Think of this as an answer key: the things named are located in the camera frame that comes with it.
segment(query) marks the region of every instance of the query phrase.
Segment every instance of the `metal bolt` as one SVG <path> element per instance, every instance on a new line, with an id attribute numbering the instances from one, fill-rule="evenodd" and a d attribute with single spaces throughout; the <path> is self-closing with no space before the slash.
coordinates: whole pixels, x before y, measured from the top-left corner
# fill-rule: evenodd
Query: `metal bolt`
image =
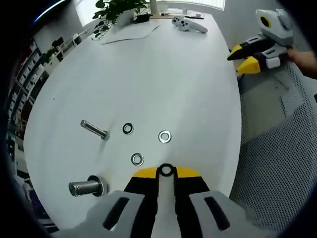
<path id="1" fill-rule="evenodd" d="M 103 195 L 105 190 L 103 183 L 95 175 L 91 175 L 88 178 L 88 181 L 70 182 L 68 184 L 68 188 L 69 188 L 70 194 L 75 197 L 85 195 L 85 194 L 92 194 L 96 197 L 99 197 Z"/>
<path id="2" fill-rule="evenodd" d="M 92 125 L 91 123 L 87 122 L 86 120 L 82 120 L 80 125 L 83 128 L 85 128 L 85 129 L 93 132 L 94 134 L 100 136 L 102 140 L 105 140 L 106 138 L 109 137 L 109 133 L 107 131 L 101 130 L 101 129 L 95 127 L 94 125 Z"/>

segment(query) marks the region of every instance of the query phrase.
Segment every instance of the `game controller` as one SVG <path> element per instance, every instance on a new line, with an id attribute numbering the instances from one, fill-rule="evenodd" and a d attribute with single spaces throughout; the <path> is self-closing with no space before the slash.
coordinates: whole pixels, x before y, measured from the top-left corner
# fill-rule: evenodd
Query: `game controller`
<path id="1" fill-rule="evenodd" d="M 200 31 L 201 33 L 208 32 L 208 29 L 203 27 L 202 25 L 193 22 L 191 20 L 185 19 L 182 16 L 176 16 L 172 19 L 172 24 L 177 26 L 179 30 L 181 31 L 188 31 L 189 29 L 195 29 L 197 31 Z"/>

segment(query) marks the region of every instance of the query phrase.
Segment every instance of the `gray mesh fabric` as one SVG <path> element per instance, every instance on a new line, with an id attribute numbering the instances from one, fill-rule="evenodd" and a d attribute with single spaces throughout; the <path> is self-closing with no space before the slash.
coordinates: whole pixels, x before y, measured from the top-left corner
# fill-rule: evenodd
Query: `gray mesh fabric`
<path id="1" fill-rule="evenodd" d="M 302 78 L 289 63 L 239 82 L 242 144 L 230 198 L 274 231 L 298 213 L 317 175 L 316 103 Z"/>

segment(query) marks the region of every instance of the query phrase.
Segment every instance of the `white table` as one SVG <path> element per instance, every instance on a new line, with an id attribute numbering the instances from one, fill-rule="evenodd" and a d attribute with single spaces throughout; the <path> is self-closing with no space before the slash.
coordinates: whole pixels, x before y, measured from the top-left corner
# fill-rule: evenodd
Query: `white table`
<path id="1" fill-rule="evenodd" d="M 228 48 L 211 15 L 207 34 L 182 32 L 169 19 L 140 40 L 100 45 L 87 38 L 58 65 L 39 93 L 24 150 L 34 189 L 60 229 L 84 221 L 100 198 L 73 197 L 71 181 L 103 176 L 123 190 L 138 169 L 171 163 L 199 171 L 229 195 L 238 164 L 241 111 Z M 85 119 L 110 139 L 83 129 Z M 131 135 L 122 126 L 134 125 Z M 169 130 L 162 144 L 158 133 Z M 132 165 L 140 152 L 145 161 Z"/>

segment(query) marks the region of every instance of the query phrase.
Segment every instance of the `human hand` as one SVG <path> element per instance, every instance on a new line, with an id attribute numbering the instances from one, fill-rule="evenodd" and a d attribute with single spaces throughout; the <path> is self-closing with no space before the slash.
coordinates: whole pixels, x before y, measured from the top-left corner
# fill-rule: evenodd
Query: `human hand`
<path id="1" fill-rule="evenodd" d="M 317 79 L 317 59 L 314 52 L 298 52 L 296 49 L 290 48 L 288 56 L 304 76 Z"/>

